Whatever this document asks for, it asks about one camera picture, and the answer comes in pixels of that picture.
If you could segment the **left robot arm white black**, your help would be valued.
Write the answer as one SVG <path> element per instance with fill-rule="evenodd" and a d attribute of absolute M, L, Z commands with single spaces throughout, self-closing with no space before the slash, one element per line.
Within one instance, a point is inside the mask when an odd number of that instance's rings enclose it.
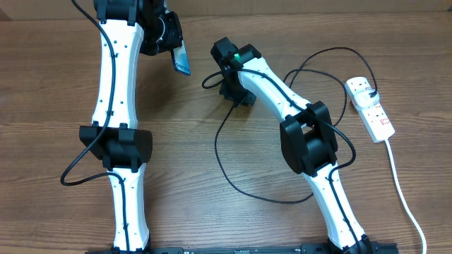
<path fill-rule="evenodd" d="M 182 27 L 166 1 L 94 2 L 102 51 L 96 107 L 79 129 L 85 145 L 106 169 L 114 199 L 115 237 L 108 253 L 150 253 L 145 219 L 144 174 L 153 151 L 153 135 L 138 127 L 136 75 L 141 54 L 169 52 L 175 71 L 190 75 Z"/>

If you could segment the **blue Galaxy smartphone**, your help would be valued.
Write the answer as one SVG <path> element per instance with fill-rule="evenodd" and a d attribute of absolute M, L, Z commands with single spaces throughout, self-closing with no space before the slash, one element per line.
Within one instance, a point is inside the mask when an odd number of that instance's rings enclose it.
<path fill-rule="evenodd" d="M 171 50 L 171 55 L 175 71 L 184 75 L 191 75 L 189 59 L 186 53 L 184 41 L 182 41 L 182 45 L 180 47 Z"/>

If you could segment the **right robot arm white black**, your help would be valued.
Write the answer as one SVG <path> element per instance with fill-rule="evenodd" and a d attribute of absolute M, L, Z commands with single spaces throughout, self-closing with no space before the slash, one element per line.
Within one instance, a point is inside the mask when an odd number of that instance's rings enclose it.
<path fill-rule="evenodd" d="M 250 105 L 260 99 L 280 124 L 282 155 L 308 182 L 325 219 L 332 253 L 372 253 L 371 241 L 353 215 L 338 174 L 337 137 L 323 102 L 311 103 L 293 92 L 270 69 L 252 45 L 235 46 L 224 37 L 214 43 L 212 57 L 223 76 L 222 95 Z"/>

